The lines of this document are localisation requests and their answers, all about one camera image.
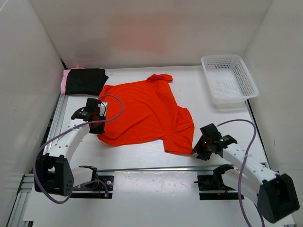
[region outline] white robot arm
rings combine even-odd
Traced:
[[[212,184],[217,188],[238,188],[245,152],[230,135],[222,136],[214,124],[200,129],[202,136],[193,149],[197,158],[209,160],[214,153],[232,163],[214,170]],[[247,157],[241,177],[241,193],[250,199],[262,216],[275,223],[300,208],[294,183],[287,174],[280,175],[251,156]]]
[[[84,122],[105,120],[108,103],[88,98],[86,106],[77,110],[71,117],[68,129]],[[73,187],[98,179],[98,170],[92,166],[79,166],[71,170],[71,157],[88,133],[103,134],[105,123],[86,124],[75,128],[58,139],[52,148],[38,156],[36,160],[37,177],[47,193],[68,196]],[[193,149],[197,158],[209,160],[215,153],[232,163],[214,170],[213,185],[237,188],[239,169],[245,156],[237,141],[227,135],[221,136],[214,124],[201,128],[202,137]],[[286,175],[280,175],[252,157],[247,157],[243,170],[241,193],[250,199],[261,214],[271,223],[300,208],[294,183]],[[35,181],[35,190],[41,189]]]
[[[107,102],[88,98],[86,106],[77,110],[71,117],[67,129],[84,122],[100,121],[106,119]],[[68,196],[73,187],[98,179],[98,170],[92,166],[79,166],[71,170],[71,157],[82,139],[88,134],[103,134],[105,123],[86,124],[62,136],[36,160],[37,176],[43,188],[50,194]],[[36,184],[35,190],[41,189]]]

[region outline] white plastic basket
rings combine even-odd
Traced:
[[[243,59],[236,54],[208,55],[201,59],[213,102],[233,108],[256,97],[258,89]]]

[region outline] white wall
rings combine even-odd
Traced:
[[[272,0],[31,2],[68,68],[123,68],[242,55]]]
[[[62,65],[27,0],[0,9],[0,226],[31,169],[59,95]]]
[[[303,1],[274,0],[243,56],[259,96],[251,105],[275,170],[294,180],[303,206]],[[303,209],[294,213],[303,226]]]

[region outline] purple wire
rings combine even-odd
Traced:
[[[61,137],[61,136],[66,135],[67,133],[71,132],[72,130],[74,130],[74,129],[76,129],[76,128],[79,128],[79,127],[81,127],[81,126],[83,126],[83,125],[87,125],[87,124],[111,122],[111,121],[117,119],[117,118],[122,114],[122,112],[123,112],[123,110],[124,110],[123,103],[122,103],[122,101],[121,101],[118,97],[116,97],[116,96],[114,96],[114,95],[103,95],[103,96],[100,96],[99,99],[101,99],[101,98],[103,98],[103,97],[107,97],[107,96],[110,96],[110,97],[115,98],[116,100],[119,101],[119,103],[120,103],[120,105],[121,105],[121,111],[120,111],[120,113],[119,113],[116,117],[114,117],[114,118],[112,118],[112,119],[109,119],[109,120],[85,122],[85,123],[76,125],[76,126],[70,128],[70,129],[66,130],[65,132],[62,132],[61,134],[55,136],[54,138],[50,139],[50,140],[47,141],[45,144],[43,144],[43,145],[39,148],[39,150],[37,151],[37,153],[36,153],[36,155],[35,155],[35,157],[34,157],[33,173],[34,173],[35,181],[36,181],[38,187],[40,188],[40,190],[44,193],[44,195],[46,195],[46,197],[49,198],[49,199],[50,199],[51,201],[53,201],[54,203],[57,203],[57,204],[63,204],[63,203],[65,203],[65,202],[71,197],[72,191],[71,191],[71,193],[66,197],[66,199],[63,200],[63,201],[58,201],[58,200],[54,199],[52,196],[50,196],[50,194],[49,194],[49,193],[44,189],[44,187],[42,186],[42,184],[41,184],[41,182],[39,181],[39,178],[38,178],[38,176],[37,176],[36,160],[37,160],[37,158],[38,158],[40,152],[42,151],[42,149],[43,149],[47,144],[49,144],[50,142],[53,142],[54,140],[58,139],[58,138]],[[94,181],[86,182],[86,183],[81,184],[81,186],[85,186],[85,185],[87,185],[87,184],[94,183],[94,182],[102,183],[102,184],[104,185],[104,187],[105,187],[106,193],[108,194],[108,189],[107,189],[106,185],[105,185],[102,181],[100,181],[100,180],[94,180]]]
[[[223,123],[221,123],[221,124],[218,124],[217,127],[218,127],[218,126],[221,126],[221,125],[224,125],[224,124],[227,124],[227,123],[230,123],[230,122],[248,122],[248,123],[250,123],[250,124],[253,126],[253,128],[254,128],[254,134],[253,134],[252,139],[251,139],[251,141],[250,141],[250,143],[249,143],[249,145],[247,146],[247,149],[246,149],[246,151],[245,151],[245,156],[244,156],[244,159],[243,159],[243,163],[242,163],[242,165],[241,165],[241,168],[240,168],[239,180],[238,180],[238,198],[239,198],[240,208],[241,208],[243,217],[244,217],[244,219],[245,219],[247,225],[248,225],[249,227],[252,227],[252,225],[250,224],[250,221],[249,221],[248,218],[247,218],[247,215],[246,215],[246,213],[245,213],[244,207],[243,207],[243,201],[242,201],[242,197],[241,197],[241,183],[242,183],[242,176],[243,176],[243,171],[244,171],[245,163],[246,163],[246,160],[247,160],[247,157],[248,157],[248,152],[249,152],[249,150],[250,150],[250,147],[251,147],[253,141],[254,141],[255,138],[256,138],[257,128],[256,128],[256,126],[255,126],[251,121],[248,121],[248,120],[245,120],[245,119],[234,119],[234,120],[226,121],[226,122],[223,122]],[[264,219],[263,219],[261,213],[259,212],[258,208],[257,208],[257,211],[258,211],[258,214],[259,214],[260,219],[261,219],[262,227],[265,227]]]

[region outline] purple cable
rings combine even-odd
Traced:
[[[112,118],[112,119],[109,119],[109,120],[85,122],[85,123],[76,125],[76,126],[70,128],[70,129],[66,130],[65,132],[62,132],[61,134],[55,136],[54,138],[50,139],[50,140],[47,141],[45,144],[43,144],[43,145],[39,148],[38,152],[36,153],[36,155],[35,155],[35,157],[34,157],[33,173],[34,173],[35,181],[36,181],[38,187],[40,188],[40,190],[44,193],[44,195],[46,195],[46,197],[49,198],[49,199],[50,199],[51,201],[53,201],[54,203],[57,203],[57,204],[63,204],[63,203],[65,203],[65,202],[71,197],[72,191],[71,191],[71,193],[66,197],[66,199],[63,200],[63,201],[55,200],[52,196],[50,196],[50,194],[49,194],[49,193],[44,189],[44,187],[42,186],[42,184],[41,184],[41,182],[39,181],[38,176],[37,176],[37,171],[36,171],[36,160],[37,160],[37,158],[38,158],[38,155],[40,154],[40,152],[42,151],[42,149],[43,149],[47,144],[49,144],[50,142],[53,142],[54,140],[58,139],[58,138],[61,137],[61,136],[66,135],[67,133],[71,132],[72,130],[74,130],[74,129],[76,129],[76,128],[79,128],[79,127],[81,127],[81,126],[83,126],[83,125],[87,125],[87,124],[111,122],[111,121],[117,119],[117,118],[122,114],[122,112],[123,112],[123,110],[124,110],[123,103],[122,103],[122,101],[121,101],[118,97],[116,97],[116,96],[114,96],[114,95],[103,95],[103,96],[100,96],[99,99],[101,99],[101,98],[103,98],[103,97],[107,97],[107,96],[110,96],[110,97],[115,98],[116,100],[119,101],[119,103],[120,103],[120,105],[121,105],[121,111],[120,111],[120,113],[119,113],[116,117],[114,117],[114,118]],[[94,183],[94,182],[102,183],[102,184],[104,185],[104,187],[105,187],[105,192],[106,192],[107,195],[108,195],[108,189],[107,189],[106,185],[105,185],[102,181],[100,181],[100,180],[94,180],[94,181],[86,182],[86,183],[81,184],[80,186],[85,186],[85,185],[87,185],[87,184]]]
[[[246,160],[247,160],[247,157],[248,157],[248,152],[250,150],[250,147],[253,143],[253,141],[255,140],[255,137],[256,137],[256,134],[257,134],[257,128],[256,126],[251,122],[251,121],[248,121],[248,120],[245,120],[245,119],[234,119],[234,120],[230,120],[230,121],[226,121],[226,122],[223,122],[221,124],[218,124],[218,126],[221,126],[221,125],[224,125],[224,124],[227,124],[227,123],[230,123],[230,122],[248,122],[250,123],[253,128],[254,128],[254,134],[252,136],[252,139],[249,143],[249,145],[247,146],[247,149],[245,151],[245,156],[244,156],[244,159],[243,159],[243,163],[241,165],[241,168],[240,168],[240,173],[239,173],[239,180],[238,180],[238,198],[239,198],[239,203],[240,203],[240,208],[241,208],[241,211],[242,211],[242,214],[243,214],[243,217],[247,223],[247,225],[249,227],[252,227],[252,225],[250,224],[250,221],[248,220],[247,218],[247,215],[245,213],[245,210],[244,210],[244,207],[243,207],[243,201],[242,201],[242,197],[241,197],[241,183],[242,183],[242,176],[243,176],[243,171],[244,171],[244,167],[245,167],[245,163],[246,163]],[[258,214],[260,216],[260,219],[261,219],[261,223],[262,223],[262,227],[265,227],[265,223],[264,223],[264,219],[261,215],[261,213],[259,212],[258,208],[257,208],[257,211],[258,211]]]

